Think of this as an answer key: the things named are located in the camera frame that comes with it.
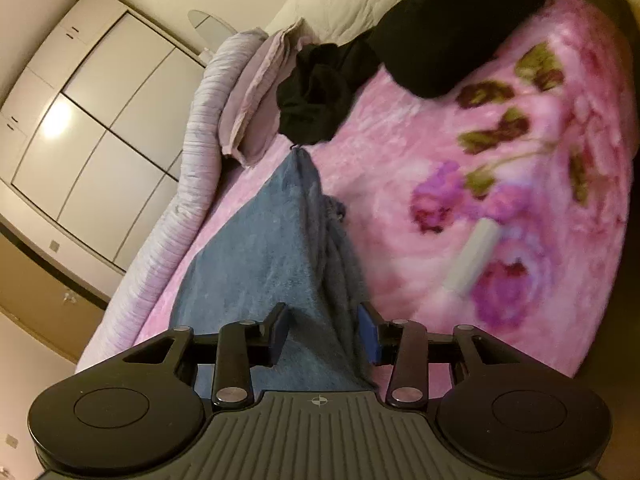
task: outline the floor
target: floor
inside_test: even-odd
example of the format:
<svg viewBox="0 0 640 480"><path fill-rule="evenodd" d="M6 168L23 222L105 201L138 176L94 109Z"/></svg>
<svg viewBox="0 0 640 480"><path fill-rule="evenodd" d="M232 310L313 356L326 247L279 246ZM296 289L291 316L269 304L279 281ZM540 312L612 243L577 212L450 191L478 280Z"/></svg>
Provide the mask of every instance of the floor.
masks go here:
<svg viewBox="0 0 640 480"><path fill-rule="evenodd" d="M636 164L636 175L640 175ZM640 480L640 183L609 307L577 379L599 394L613 434L598 468L607 480Z"/></svg>

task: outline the round mirror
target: round mirror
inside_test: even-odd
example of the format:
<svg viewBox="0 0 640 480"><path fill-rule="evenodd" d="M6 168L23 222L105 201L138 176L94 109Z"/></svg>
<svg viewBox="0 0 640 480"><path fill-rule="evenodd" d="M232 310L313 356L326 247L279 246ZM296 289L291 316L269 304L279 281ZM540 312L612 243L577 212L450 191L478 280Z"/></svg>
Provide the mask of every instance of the round mirror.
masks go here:
<svg viewBox="0 0 640 480"><path fill-rule="evenodd" d="M228 23L201 10L190 10L187 16L191 25L204 40L206 47L212 52L215 52L226 38L236 33Z"/></svg>

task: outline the ribbed gray plate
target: ribbed gray plate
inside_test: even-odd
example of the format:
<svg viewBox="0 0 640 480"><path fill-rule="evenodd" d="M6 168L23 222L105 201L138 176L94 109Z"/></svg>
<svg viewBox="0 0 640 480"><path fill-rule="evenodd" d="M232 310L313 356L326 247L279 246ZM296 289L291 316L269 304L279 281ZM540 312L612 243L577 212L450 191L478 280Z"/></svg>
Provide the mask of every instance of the ribbed gray plate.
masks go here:
<svg viewBox="0 0 640 480"><path fill-rule="evenodd" d="M43 480L60 480L46 473ZM268 392L215 416L182 456L142 480L489 480L452 456L425 418L374 393ZM575 480L594 480L583 473Z"/></svg>

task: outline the brown door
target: brown door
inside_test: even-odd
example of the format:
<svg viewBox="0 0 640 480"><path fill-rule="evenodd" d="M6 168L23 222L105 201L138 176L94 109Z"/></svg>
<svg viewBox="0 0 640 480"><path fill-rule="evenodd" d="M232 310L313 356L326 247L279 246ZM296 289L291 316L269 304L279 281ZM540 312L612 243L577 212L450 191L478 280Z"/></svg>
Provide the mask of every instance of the brown door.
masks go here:
<svg viewBox="0 0 640 480"><path fill-rule="evenodd" d="M69 290L0 235L0 308L63 357L77 362L102 310Z"/></svg>

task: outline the bed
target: bed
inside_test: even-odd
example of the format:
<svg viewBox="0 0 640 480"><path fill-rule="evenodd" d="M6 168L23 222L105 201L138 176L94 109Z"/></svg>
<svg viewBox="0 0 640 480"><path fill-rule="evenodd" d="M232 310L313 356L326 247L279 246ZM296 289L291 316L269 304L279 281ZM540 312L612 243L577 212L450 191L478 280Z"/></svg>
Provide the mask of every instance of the bed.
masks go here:
<svg viewBox="0 0 640 480"><path fill-rule="evenodd" d="M322 21L326 12L311 16L305 5L313 1L289 0L267 32L297 23L297 38L344 43L399 0L338 0L331 23ZM248 56L233 44L226 48ZM540 52L562 67L561 84L540 88L527 80L522 67ZM78 370L167 329L194 256L289 153L288 139L274 135L250 168L222 170L217 129L226 97L219 102L219 85L228 96L239 76L233 71L228 61L207 68L187 128L178 195L124 277ZM479 91L499 96L478 100ZM442 98L412 95L381 67L336 136L308 150L324 192L346 206L345 229L383 317L415 319L432 332L475 324L573 375L618 268L636 130L624 37L585 1L552 0L494 60ZM500 222L500 242L472 291L452 293L442 284L480 218ZM384 386L388 370L376 373ZM432 381L432 396L448 387L444 376Z"/></svg>

